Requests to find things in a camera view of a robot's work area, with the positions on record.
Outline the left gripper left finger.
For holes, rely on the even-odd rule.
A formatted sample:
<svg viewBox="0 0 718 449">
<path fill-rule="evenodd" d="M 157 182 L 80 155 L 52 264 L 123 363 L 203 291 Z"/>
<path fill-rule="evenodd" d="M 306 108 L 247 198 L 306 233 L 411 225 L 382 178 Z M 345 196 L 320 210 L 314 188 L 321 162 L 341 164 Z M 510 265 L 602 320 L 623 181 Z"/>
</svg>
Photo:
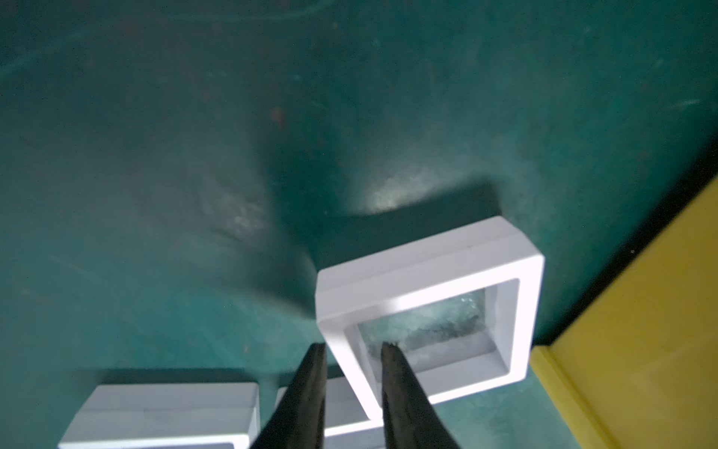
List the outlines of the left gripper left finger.
<svg viewBox="0 0 718 449">
<path fill-rule="evenodd" d="M 321 449 L 325 442 L 326 344 L 313 343 L 252 449 Z"/>
</svg>

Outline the white brooch box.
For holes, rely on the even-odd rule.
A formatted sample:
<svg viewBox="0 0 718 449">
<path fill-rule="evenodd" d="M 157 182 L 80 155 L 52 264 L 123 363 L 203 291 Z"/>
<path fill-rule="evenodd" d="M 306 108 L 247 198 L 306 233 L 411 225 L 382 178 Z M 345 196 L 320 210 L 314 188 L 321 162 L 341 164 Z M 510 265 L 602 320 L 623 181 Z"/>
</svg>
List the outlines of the white brooch box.
<svg viewBox="0 0 718 449">
<path fill-rule="evenodd" d="M 370 420 L 344 377 L 329 379 L 325 395 L 325 440 L 330 449 L 385 448 L 383 422 Z"/>
<path fill-rule="evenodd" d="M 259 434 L 255 383 L 101 385 L 60 448 L 248 448 Z"/>
<path fill-rule="evenodd" d="M 433 404 L 525 379 L 545 257 L 501 216 L 365 256 L 318 275 L 317 325 L 365 414 L 381 417 L 381 377 L 360 325 L 484 291 L 486 331 L 428 349 L 417 377 Z"/>
</svg>

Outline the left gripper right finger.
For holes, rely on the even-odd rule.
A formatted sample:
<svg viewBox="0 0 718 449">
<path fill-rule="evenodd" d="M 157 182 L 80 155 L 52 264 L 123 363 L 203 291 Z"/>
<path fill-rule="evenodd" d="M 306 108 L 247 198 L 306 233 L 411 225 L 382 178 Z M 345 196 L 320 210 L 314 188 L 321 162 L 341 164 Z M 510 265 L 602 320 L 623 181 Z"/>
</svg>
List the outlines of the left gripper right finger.
<svg viewBox="0 0 718 449">
<path fill-rule="evenodd" d="M 386 448 L 458 448 L 409 361 L 393 343 L 381 346 L 381 401 Z"/>
</svg>

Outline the three-tier drawer organizer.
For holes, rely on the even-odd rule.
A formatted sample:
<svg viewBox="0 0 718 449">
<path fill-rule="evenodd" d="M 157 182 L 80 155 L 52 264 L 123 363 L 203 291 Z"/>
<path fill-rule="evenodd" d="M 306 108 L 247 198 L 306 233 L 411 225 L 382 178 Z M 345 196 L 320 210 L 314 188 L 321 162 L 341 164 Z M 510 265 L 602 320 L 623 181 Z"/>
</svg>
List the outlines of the three-tier drawer organizer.
<svg viewBox="0 0 718 449">
<path fill-rule="evenodd" d="M 530 365 L 583 448 L 716 447 L 716 183 Z"/>
</svg>

